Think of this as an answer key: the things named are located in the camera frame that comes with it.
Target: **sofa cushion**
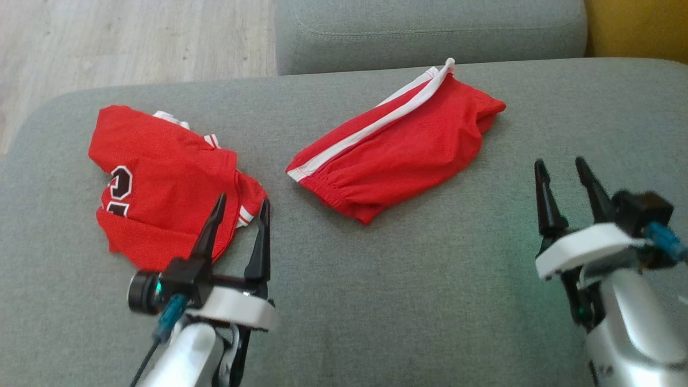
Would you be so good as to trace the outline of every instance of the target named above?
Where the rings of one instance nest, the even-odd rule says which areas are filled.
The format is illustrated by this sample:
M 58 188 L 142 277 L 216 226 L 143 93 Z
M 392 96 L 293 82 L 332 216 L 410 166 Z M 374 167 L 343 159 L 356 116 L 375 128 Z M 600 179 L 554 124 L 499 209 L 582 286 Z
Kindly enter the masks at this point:
M 582 56 L 582 0 L 280 0 L 280 74 Z
M 108 177 L 87 156 L 98 109 L 163 109 L 216 133 L 272 201 L 279 327 L 251 337 L 242 386 L 583 386 L 583 331 L 535 270 L 533 163 L 574 227 L 592 215 L 574 157 L 609 192 L 655 189 L 688 238 L 688 67 L 572 59 L 461 65 L 507 109 L 455 178 L 368 227 L 284 174 L 304 146 L 424 69 L 119 87 L 58 97 L 25 123 L 0 185 L 0 385 L 126 386 L 156 319 L 129 312 L 136 271 L 94 212 Z M 255 226 L 217 273 L 240 275 Z M 688 335 L 685 267 L 650 273 Z

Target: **blue cable connector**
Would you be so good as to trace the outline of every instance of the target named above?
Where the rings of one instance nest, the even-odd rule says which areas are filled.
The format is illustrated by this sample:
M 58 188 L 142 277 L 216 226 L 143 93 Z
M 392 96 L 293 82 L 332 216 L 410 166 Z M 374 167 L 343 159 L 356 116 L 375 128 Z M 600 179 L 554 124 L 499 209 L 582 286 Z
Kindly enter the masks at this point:
M 645 230 L 645 237 L 654 242 L 655 247 L 664 251 L 674 262 L 688 262 L 688 249 L 681 239 L 661 223 L 651 222 Z
M 158 327 L 153 332 L 153 340 L 160 340 L 165 343 L 172 335 L 174 324 L 183 316 L 186 310 L 186 303 L 188 299 L 181 294 L 175 294 L 167 303 L 167 306 L 162 311 L 158 319 Z

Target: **red basketball jersey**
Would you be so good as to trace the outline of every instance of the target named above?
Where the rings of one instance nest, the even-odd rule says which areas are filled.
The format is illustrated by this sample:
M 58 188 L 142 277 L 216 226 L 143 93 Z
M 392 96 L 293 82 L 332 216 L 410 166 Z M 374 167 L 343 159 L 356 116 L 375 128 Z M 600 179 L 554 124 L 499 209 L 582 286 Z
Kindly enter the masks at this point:
M 112 175 L 96 210 L 109 250 L 139 269 L 161 271 L 172 258 L 188 256 L 224 192 L 213 250 L 218 259 L 266 197 L 255 179 L 237 171 L 237 154 L 220 149 L 215 135 L 204 138 L 127 106 L 101 109 L 89 157 Z

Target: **wooden floor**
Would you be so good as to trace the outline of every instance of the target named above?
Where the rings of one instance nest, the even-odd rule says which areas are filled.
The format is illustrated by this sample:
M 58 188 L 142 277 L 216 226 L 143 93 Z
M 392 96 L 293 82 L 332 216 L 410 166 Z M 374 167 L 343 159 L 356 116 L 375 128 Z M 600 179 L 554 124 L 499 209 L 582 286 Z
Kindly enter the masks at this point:
M 0 156 L 75 90 L 274 76 L 274 0 L 0 0 Z

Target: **folded clothing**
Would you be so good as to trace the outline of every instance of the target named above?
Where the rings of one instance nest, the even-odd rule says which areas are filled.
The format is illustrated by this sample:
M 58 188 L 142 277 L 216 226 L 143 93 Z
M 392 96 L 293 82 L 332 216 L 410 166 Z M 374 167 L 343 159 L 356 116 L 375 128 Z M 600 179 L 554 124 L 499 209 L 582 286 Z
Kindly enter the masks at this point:
M 430 67 L 380 105 L 300 151 L 287 175 L 327 206 L 369 224 L 444 182 L 477 155 L 504 102 Z
M 155 116 L 127 106 L 101 109 L 89 157 L 112 175 L 96 219 L 109 250 L 139 269 L 163 270 L 187 257 L 218 196 L 225 193 L 224 221 L 213 261 L 246 226 L 266 197 L 253 178 L 237 171 L 237 154 L 220 149 L 214 134 L 199 136 L 172 115 Z

